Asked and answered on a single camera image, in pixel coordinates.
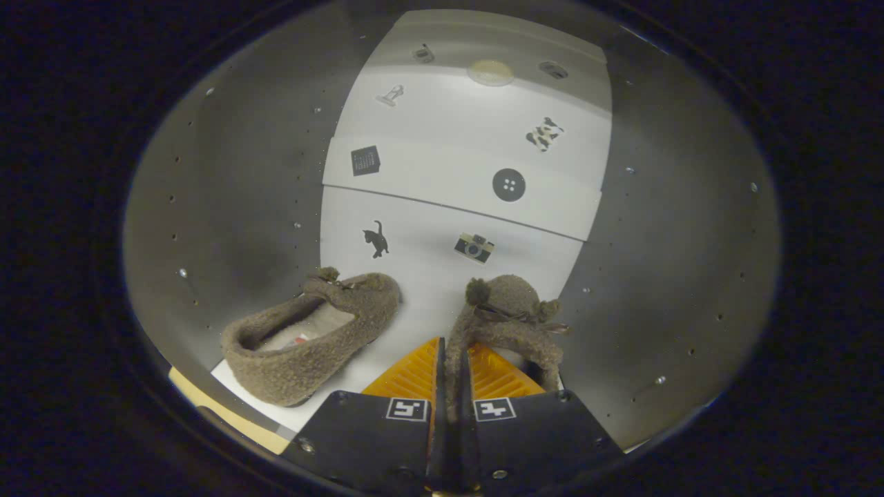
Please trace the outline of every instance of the button sticker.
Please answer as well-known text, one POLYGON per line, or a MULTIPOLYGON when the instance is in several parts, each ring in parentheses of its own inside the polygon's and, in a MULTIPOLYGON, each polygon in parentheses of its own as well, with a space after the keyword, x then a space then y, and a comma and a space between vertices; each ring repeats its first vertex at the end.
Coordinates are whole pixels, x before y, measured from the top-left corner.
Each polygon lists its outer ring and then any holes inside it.
POLYGON ((515 202, 525 195, 525 178, 515 169, 501 169, 492 180, 494 194, 504 202, 515 202))

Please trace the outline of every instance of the black cat silhouette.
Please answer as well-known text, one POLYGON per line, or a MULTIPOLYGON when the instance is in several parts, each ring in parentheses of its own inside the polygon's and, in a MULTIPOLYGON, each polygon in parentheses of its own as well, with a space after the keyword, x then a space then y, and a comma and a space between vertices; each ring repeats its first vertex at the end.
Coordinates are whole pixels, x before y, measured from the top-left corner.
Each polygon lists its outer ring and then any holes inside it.
POLYGON ((377 223, 377 233, 371 230, 362 230, 365 233, 365 242, 371 243, 375 246, 375 255, 371 256, 372 259, 377 259, 378 257, 383 256, 381 252, 390 253, 390 250, 386 245, 386 238, 384 238, 384 226, 381 225, 381 222, 375 219, 377 223))

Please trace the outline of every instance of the dark background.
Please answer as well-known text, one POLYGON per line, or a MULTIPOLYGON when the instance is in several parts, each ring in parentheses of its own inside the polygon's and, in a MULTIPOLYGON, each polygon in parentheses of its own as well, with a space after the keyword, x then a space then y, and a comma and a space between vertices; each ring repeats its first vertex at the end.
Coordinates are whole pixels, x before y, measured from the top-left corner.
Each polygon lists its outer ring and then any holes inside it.
MULTIPOLYGON (((125 159, 133 152, 117 148, 120 137, 148 133, 139 116, 156 104, 155 89, 195 79, 199 66, 192 76, 180 68, 271 4, 11 0, 0 7, 2 184, 11 221, 3 238, 13 269, 0 277, 5 494, 282 489, 247 469, 273 475, 266 462, 221 455, 230 440, 199 430, 206 422, 178 409, 180 399, 156 401, 171 390, 119 359, 118 348, 132 344, 107 338, 115 322, 103 317, 93 292, 95 283, 118 283, 94 281, 90 270, 113 264, 90 242, 101 236, 93 221, 118 222, 92 213, 105 168, 132 167, 125 159)), ((727 71, 743 100, 756 101, 746 112, 768 124, 786 259, 770 329, 742 377, 689 430, 592 493, 882 494, 880 7, 598 5, 641 20, 660 39, 672 40, 662 27, 671 30, 727 71)), ((240 32, 239 42, 251 35, 240 32)), ((228 43, 237 46, 237 35, 228 43)))

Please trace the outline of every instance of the bolt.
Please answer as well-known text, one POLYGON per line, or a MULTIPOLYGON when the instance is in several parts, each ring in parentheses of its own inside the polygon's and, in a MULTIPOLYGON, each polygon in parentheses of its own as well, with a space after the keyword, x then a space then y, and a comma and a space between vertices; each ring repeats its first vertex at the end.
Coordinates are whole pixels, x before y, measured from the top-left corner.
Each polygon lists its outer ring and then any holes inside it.
POLYGON ((300 439, 298 446, 301 448, 301 450, 308 454, 313 454, 316 452, 316 448, 313 447, 313 444, 311 444, 310 441, 307 439, 300 439))

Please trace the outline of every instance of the white surface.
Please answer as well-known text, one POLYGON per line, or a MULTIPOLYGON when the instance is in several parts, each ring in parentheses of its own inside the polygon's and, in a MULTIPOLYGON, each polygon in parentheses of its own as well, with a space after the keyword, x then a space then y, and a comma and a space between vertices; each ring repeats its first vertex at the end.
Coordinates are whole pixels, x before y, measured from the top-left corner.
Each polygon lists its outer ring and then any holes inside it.
MULTIPOLYGON (((528 154, 541 153, 523 137, 522 141, 528 154)), ((559 146, 565 146, 561 141, 559 138, 546 153, 558 152, 559 146)), ((479 212, 578 240, 589 236, 601 202, 597 189, 544 164, 519 163, 456 144, 408 142, 389 135, 332 138, 323 183, 479 212), (370 145, 377 145, 380 172, 354 176, 351 150, 370 145), (515 169, 525 178, 525 195, 515 202, 500 200, 492 188, 494 174, 504 168, 515 169)))
POLYGON ((469 11, 409 12, 378 44, 350 90, 331 140, 323 183, 471 210, 586 240, 611 138, 611 88, 601 49, 548 27, 469 11), (426 43, 435 60, 412 52, 426 43), (515 80, 493 88, 467 68, 499 60, 515 80), (569 77, 537 66, 555 61, 569 77), (396 85, 396 106, 379 103, 396 85), (546 152, 525 135, 551 118, 565 130, 546 152), (354 176, 350 152, 377 146, 380 172, 354 176), (526 178, 514 203, 491 177, 526 178))
POLYGON ((403 302, 390 328, 296 408, 258 401, 236 382, 225 361, 212 372, 243 401, 296 432, 331 392, 361 392, 408 352, 433 337, 447 337, 470 278, 518 274, 542 300, 550 300, 559 296, 583 245, 463 210, 336 187, 324 191, 320 241, 322 265, 337 267, 342 279, 370 271, 396 279, 403 302), (375 219, 384 223, 390 247, 390 253, 378 259, 371 258, 374 248, 362 234, 363 229, 377 229, 375 219), (464 231, 482 234, 495 244, 487 264, 454 251, 464 231))
POLYGON ((335 390, 361 392, 427 340, 451 331, 471 278, 525 278, 542 300, 557 298, 580 253, 601 197, 611 135, 611 89, 601 49, 514 18, 472 11, 403 16, 377 46, 351 89, 325 163, 322 265, 345 279, 377 271, 399 282, 390 327, 297 408, 258 401, 227 363, 212 372, 243 401, 299 431, 335 390), (428 64, 412 58, 426 43, 428 64), (505 87, 478 84, 467 68, 496 59, 513 69, 505 87), (562 65, 555 80, 537 66, 562 65), (395 106, 377 101, 396 85, 395 106), (525 134, 549 117, 565 130, 546 152, 525 134), (377 146, 380 172, 353 176, 351 151, 377 146), (514 203, 492 190, 494 173, 526 179, 514 203), (372 258, 362 230, 384 225, 389 254, 372 258), (461 233, 495 244, 487 264, 454 250, 461 233))

